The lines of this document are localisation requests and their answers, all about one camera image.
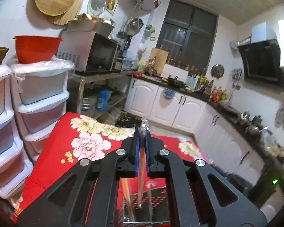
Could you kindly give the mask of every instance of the kitchen counter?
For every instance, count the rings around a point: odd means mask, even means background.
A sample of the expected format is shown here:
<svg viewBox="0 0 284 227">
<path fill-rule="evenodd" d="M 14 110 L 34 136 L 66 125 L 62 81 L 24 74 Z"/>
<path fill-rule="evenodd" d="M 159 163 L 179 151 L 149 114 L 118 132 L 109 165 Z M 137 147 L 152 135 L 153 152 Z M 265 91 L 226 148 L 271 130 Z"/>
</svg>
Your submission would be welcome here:
<svg viewBox="0 0 284 227">
<path fill-rule="evenodd" d="M 230 115 L 227 111 L 219 107 L 217 103 L 213 101 L 209 101 L 207 97 L 203 96 L 202 94 L 198 92 L 187 91 L 184 88 L 181 88 L 181 89 L 174 88 L 172 86 L 169 86 L 168 83 L 166 82 L 158 82 L 158 81 L 155 81 L 147 77 L 143 77 L 143 76 L 137 79 L 150 82 L 155 85 L 162 86 L 162 87 L 168 87 L 181 94 L 188 95 L 188 96 L 191 96 L 191 97 L 194 97 L 194 98 L 197 98 L 199 100 L 206 102 L 208 105 L 210 105 L 216 112 L 218 112 L 224 119 L 226 119 L 234 127 L 234 129 L 249 143 L 252 149 L 259 154 L 259 156 L 263 159 L 263 161 L 265 162 L 265 165 L 268 168 L 277 167 L 279 170 L 283 171 L 281 167 L 282 166 L 281 162 L 272 156 L 266 155 L 266 153 L 263 151 L 260 145 L 260 136 L 251 136 L 248 133 L 246 133 L 245 128 L 237 123 L 236 117 Z M 284 173 L 282 175 L 281 180 L 279 181 L 279 185 L 284 193 Z"/>
</svg>

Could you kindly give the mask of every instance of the tiled floor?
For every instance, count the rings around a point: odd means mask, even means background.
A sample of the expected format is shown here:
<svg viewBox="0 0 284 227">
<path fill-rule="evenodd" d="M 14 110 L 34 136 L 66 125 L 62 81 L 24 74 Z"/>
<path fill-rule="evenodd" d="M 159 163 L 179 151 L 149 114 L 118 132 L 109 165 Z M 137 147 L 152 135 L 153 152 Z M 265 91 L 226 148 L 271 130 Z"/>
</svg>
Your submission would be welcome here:
<svg viewBox="0 0 284 227">
<path fill-rule="evenodd" d="M 162 129 L 162 128 L 159 128 L 159 127 L 156 127 L 156 126 L 152 126 L 152 125 L 151 125 L 151 133 L 154 134 L 154 135 L 182 136 L 182 137 L 185 137 L 187 139 L 192 139 L 189 136 L 185 136 L 185 135 L 182 135 L 182 134 L 179 134 L 179 133 L 176 133 L 176 132 L 173 132 L 173 131 L 165 130 L 165 129 Z"/>
</svg>

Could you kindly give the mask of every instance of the silver screw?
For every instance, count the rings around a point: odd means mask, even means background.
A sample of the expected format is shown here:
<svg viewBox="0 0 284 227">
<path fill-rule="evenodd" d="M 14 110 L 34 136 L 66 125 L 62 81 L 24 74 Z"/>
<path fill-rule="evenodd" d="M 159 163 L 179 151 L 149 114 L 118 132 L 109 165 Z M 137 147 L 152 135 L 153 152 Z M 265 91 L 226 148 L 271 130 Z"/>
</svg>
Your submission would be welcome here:
<svg viewBox="0 0 284 227">
<path fill-rule="evenodd" d="M 159 151 L 159 153 L 160 153 L 160 155 L 164 155 L 164 156 L 166 156 L 166 155 L 168 155 L 168 154 L 169 154 L 169 151 L 168 151 L 168 150 L 166 150 L 166 149 L 161 149 L 161 150 Z"/>
<path fill-rule="evenodd" d="M 117 155 L 124 155 L 126 153 L 125 149 L 122 149 L 122 148 L 119 148 L 117 151 L 116 151 Z"/>
<path fill-rule="evenodd" d="M 198 160 L 196 161 L 196 165 L 197 165 L 197 166 L 200 166 L 200 167 L 205 166 L 205 161 L 202 160 L 202 159 L 198 159 Z"/>
<path fill-rule="evenodd" d="M 89 164 L 89 160 L 88 159 L 82 159 L 80 160 L 80 165 L 81 166 L 87 166 Z"/>
</svg>

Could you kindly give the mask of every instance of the red tablecloth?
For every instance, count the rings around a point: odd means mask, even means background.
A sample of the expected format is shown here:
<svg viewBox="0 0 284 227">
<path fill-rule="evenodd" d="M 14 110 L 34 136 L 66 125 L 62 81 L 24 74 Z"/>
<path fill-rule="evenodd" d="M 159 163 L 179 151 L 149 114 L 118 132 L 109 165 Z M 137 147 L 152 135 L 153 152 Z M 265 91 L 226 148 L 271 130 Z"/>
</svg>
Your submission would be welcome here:
<svg viewBox="0 0 284 227">
<path fill-rule="evenodd" d="M 55 125 L 47 138 L 42 153 L 35 163 L 32 174 L 25 180 L 22 197 L 14 212 L 14 221 L 18 215 L 59 177 L 67 172 L 78 160 L 102 159 L 110 151 L 120 148 L 122 140 L 132 137 L 134 128 L 117 128 L 99 123 L 96 120 L 74 113 L 66 113 Z M 177 153 L 182 159 L 194 161 L 205 159 L 193 141 L 184 137 L 156 136 L 163 141 L 164 147 Z M 150 179 L 144 174 L 144 191 Z M 165 186 L 164 179 L 151 179 L 155 188 Z M 130 193 L 137 193 L 137 179 L 130 179 Z M 123 196 L 119 187 L 119 197 Z"/>
</svg>

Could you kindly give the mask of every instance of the red cloth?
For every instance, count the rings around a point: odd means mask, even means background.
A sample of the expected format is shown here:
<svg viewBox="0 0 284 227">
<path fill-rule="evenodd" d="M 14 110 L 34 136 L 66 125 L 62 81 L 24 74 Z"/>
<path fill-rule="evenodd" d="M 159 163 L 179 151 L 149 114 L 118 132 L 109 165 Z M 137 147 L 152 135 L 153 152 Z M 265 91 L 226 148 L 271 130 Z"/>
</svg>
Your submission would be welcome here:
<svg viewBox="0 0 284 227">
<path fill-rule="evenodd" d="M 66 113 L 59 119 L 53 131 L 51 132 L 50 136 L 47 138 L 44 144 L 44 148 L 37 162 L 35 163 L 32 174 L 25 180 L 22 199 L 21 199 L 22 201 L 20 202 L 19 207 L 14 212 L 15 222 L 17 220 L 18 215 L 21 213 L 23 209 L 25 209 L 29 204 L 31 204 L 51 184 L 53 184 L 58 178 L 60 178 L 65 172 L 67 172 L 78 161 L 78 159 L 81 159 L 76 154 L 76 151 L 78 152 L 78 150 L 76 150 L 77 148 L 74 141 L 82 141 L 82 138 L 80 138 L 79 135 L 84 134 L 84 132 L 82 132 L 81 130 L 80 133 L 77 130 L 77 128 L 74 127 L 72 128 L 72 123 L 71 123 L 74 118 L 79 118 L 79 117 L 81 116 L 79 116 L 78 114 Z M 111 132 L 111 129 L 113 131 L 118 130 L 118 128 L 116 127 L 115 127 L 116 130 L 114 130 L 114 126 L 109 126 L 109 125 L 105 126 L 105 124 L 101 125 L 105 129 L 108 129 L 108 133 Z M 105 154 L 120 148 L 122 143 L 122 141 L 117 141 L 118 139 L 120 139 L 120 137 L 116 138 L 114 136 L 110 136 L 111 138 L 110 139 L 108 136 L 105 136 L 108 135 L 108 133 L 102 131 L 102 133 L 94 135 L 98 139 L 101 135 L 103 139 L 103 144 L 99 145 L 96 144 L 96 146 L 98 146 L 97 148 L 102 149 L 102 152 Z M 205 159 L 205 157 L 199 151 L 197 146 L 191 140 L 186 141 L 185 139 L 183 140 L 181 138 L 156 136 L 156 135 L 153 135 L 153 137 L 161 139 L 166 149 L 177 153 L 184 160 L 194 161 L 196 158 Z M 105 142 L 111 143 L 110 149 L 106 150 L 108 147 L 107 144 L 105 144 Z M 146 191 L 145 185 L 149 180 L 150 179 L 146 176 L 146 171 L 145 171 L 144 191 Z M 137 193 L 137 184 L 138 184 L 137 181 L 138 181 L 137 179 L 129 180 L 130 191 L 131 191 L 130 193 L 132 194 Z M 151 181 L 155 182 L 156 184 L 155 188 L 165 186 L 164 179 L 155 179 L 155 180 L 151 179 Z M 118 202 L 122 200 L 122 197 L 123 197 L 122 187 L 119 187 Z"/>
</svg>

